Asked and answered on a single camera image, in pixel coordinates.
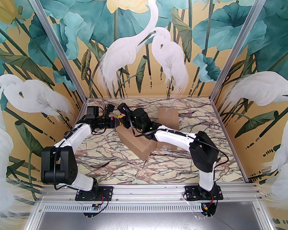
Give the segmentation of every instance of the cardboard box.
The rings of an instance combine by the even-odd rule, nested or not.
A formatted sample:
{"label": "cardboard box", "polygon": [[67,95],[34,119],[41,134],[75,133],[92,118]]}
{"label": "cardboard box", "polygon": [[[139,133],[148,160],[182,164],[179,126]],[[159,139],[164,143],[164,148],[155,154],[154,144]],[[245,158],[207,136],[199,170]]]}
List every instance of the cardboard box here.
{"label": "cardboard box", "polygon": [[[159,108],[158,123],[168,128],[179,130],[178,110],[176,108]],[[157,142],[157,148],[176,150],[177,146],[166,142]]]}
{"label": "cardboard box", "polygon": [[134,137],[131,128],[126,129],[123,125],[116,127],[121,142],[123,142],[131,151],[141,160],[145,161],[150,153],[156,149],[157,141],[148,140],[144,136]]}

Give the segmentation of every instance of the marble pattern surface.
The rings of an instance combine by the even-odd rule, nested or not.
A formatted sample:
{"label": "marble pattern surface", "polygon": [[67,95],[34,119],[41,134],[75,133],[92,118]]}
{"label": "marble pattern surface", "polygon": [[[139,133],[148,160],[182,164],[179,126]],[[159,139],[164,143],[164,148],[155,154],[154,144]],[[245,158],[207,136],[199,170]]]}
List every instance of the marble pattern surface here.
{"label": "marble pattern surface", "polygon": [[[177,108],[179,128],[184,132],[208,134],[216,146],[229,156],[229,162],[216,168],[217,182],[243,181],[230,146],[219,125],[208,98],[139,98],[139,99],[92,99],[88,105],[101,106],[110,103],[116,107],[125,102],[131,110],[143,107],[149,117],[157,121],[160,107]],[[139,159],[119,139],[115,129],[107,129],[103,135],[87,137],[76,151],[79,171],[95,177],[99,184],[143,183],[196,183],[198,169],[189,152],[178,148],[155,149],[146,161]]]}

